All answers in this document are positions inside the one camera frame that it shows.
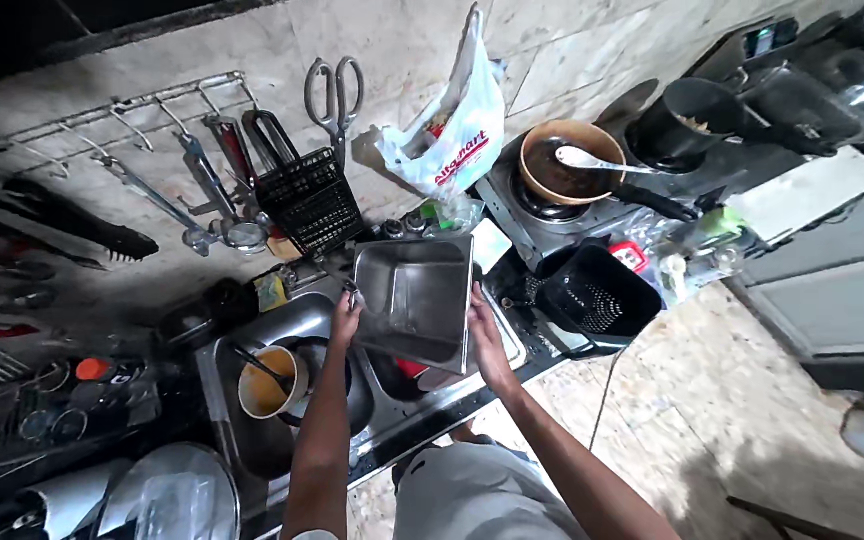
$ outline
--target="double sink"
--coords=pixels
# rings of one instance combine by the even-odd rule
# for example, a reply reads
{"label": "double sink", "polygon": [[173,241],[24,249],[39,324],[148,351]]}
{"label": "double sink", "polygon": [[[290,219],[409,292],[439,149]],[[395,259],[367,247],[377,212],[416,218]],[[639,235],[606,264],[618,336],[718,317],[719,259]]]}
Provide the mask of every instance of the double sink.
{"label": "double sink", "polygon": [[[219,441],[219,450],[235,478],[244,522],[258,518],[287,498],[299,428],[279,418],[257,420],[242,410],[238,380],[243,363],[226,342],[234,340],[246,348],[258,349],[272,344],[288,347],[300,338],[328,339],[331,315],[341,294],[342,285],[337,279],[323,277],[294,291],[288,303],[196,352],[209,416]],[[486,294],[486,300],[495,311],[511,367],[517,369],[525,363],[525,347],[502,315],[495,299]],[[473,355],[474,342],[469,345],[469,354]],[[349,366],[346,377],[350,381],[346,384],[352,437],[350,467],[384,441],[405,430],[414,432],[417,428],[421,433],[421,423],[426,418],[485,386],[481,375],[476,373],[450,386],[425,392],[413,378],[402,373],[389,354],[353,345],[346,359]],[[469,362],[468,366],[474,371],[474,362]],[[437,432],[424,433],[424,440],[416,441],[415,446],[439,435]],[[389,465],[397,458],[383,465]],[[354,478],[349,488],[370,477],[371,474]]]}

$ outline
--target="spoon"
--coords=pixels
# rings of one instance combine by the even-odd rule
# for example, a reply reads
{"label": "spoon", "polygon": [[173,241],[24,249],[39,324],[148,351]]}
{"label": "spoon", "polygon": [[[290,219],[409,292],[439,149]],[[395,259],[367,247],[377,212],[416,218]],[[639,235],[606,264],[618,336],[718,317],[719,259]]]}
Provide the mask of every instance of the spoon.
{"label": "spoon", "polygon": [[286,374],[278,374],[271,369],[269,366],[263,364],[253,356],[248,350],[245,350],[241,345],[235,343],[234,341],[228,342],[228,348],[231,349],[236,355],[242,358],[243,361],[255,366],[259,371],[268,375],[269,377],[275,379],[275,382],[278,383],[278,386],[282,389],[286,394],[292,393],[292,388],[295,386],[296,381],[292,376],[288,376]]}
{"label": "spoon", "polygon": [[555,151],[555,157],[560,164],[575,169],[607,169],[611,171],[625,171],[630,173],[664,174],[661,171],[654,169],[609,163],[608,161],[603,161],[595,155],[592,155],[581,148],[576,148],[575,146],[562,146],[558,148],[558,150]]}

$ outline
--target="tiled wall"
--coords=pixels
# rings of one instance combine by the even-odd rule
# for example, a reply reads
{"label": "tiled wall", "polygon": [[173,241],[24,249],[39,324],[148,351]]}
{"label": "tiled wall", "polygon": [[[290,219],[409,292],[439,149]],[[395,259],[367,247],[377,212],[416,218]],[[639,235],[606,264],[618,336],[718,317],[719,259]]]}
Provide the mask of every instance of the tiled wall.
{"label": "tiled wall", "polygon": [[[724,32],[745,23],[773,13],[797,14],[808,23],[860,5],[859,0],[480,0],[489,55],[508,62],[501,88],[509,137],[548,118],[592,120],[650,78],[667,84]],[[444,87],[470,6],[470,0],[288,0],[84,56],[0,80],[0,137],[109,104],[112,96],[127,98],[239,69],[263,107],[279,116],[298,150],[307,152],[329,140],[306,116],[306,70],[316,57],[334,64],[353,55],[365,71],[366,104],[348,137],[347,176],[366,218],[402,215],[419,198],[360,163],[376,158],[369,141],[378,127],[404,127]],[[96,129],[122,129],[114,124]],[[212,144],[201,126],[193,131]],[[204,202],[174,138],[159,132],[151,142],[155,153],[123,149],[116,154],[167,195]],[[52,140],[38,149],[58,152],[77,145],[74,139]],[[225,170],[217,148],[207,150],[217,170]],[[0,155],[0,166],[17,167],[30,159],[30,153],[11,151]],[[275,262],[269,254],[246,257],[224,246],[200,258],[180,242],[183,229],[177,223],[117,179],[85,158],[70,166],[72,178],[58,180],[44,172],[35,178],[161,246],[159,254],[110,273],[67,269],[79,284],[78,303],[101,299],[113,308],[116,303],[154,306],[199,289],[198,282],[225,275],[246,278]],[[137,290],[151,294],[122,294]]]}

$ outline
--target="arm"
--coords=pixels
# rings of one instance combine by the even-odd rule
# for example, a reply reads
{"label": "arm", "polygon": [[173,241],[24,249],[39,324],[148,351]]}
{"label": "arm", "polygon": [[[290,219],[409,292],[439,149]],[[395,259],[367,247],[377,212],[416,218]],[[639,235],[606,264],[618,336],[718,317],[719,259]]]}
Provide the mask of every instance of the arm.
{"label": "arm", "polygon": [[492,310],[475,283],[468,327],[479,371],[535,451],[568,509],[589,538],[679,540],[666,518],[575,440],[523,388],[509,367]]}
{"label": "arm", "polygon": [[332,314],[332,335],[316,391],[309,399],[295,442],[283,540],[317,530],[328,531],[337,538],[347,536],[350,433],[346,350],[358,330],[361,312],[361,305],[350,310],[349,293],[342,293]]}

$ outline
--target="alfamart logo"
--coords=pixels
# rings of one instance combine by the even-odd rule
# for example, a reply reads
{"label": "alfamart logo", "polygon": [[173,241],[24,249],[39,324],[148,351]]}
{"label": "alfamart logo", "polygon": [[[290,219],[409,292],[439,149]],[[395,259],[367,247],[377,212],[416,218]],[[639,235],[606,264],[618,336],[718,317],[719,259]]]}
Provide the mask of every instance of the alfamart logo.
{"label": "alfamart logo", "polygon": [[450,164],[441,169],[441,172],[435,177],[435,183],[438,186],[445,184],[450,178],[452,178],[452,175],[462,168],[462,165],[464,165],[465,162],[478,154],[479,150],[482,150],[487,144],[489,144],[489,138],[486,136],[486,131],[480,130],[472,140],[466,142],[465,145],[462,146],[459,150],[459,154],[455,156],[455,159],[452,159]]}

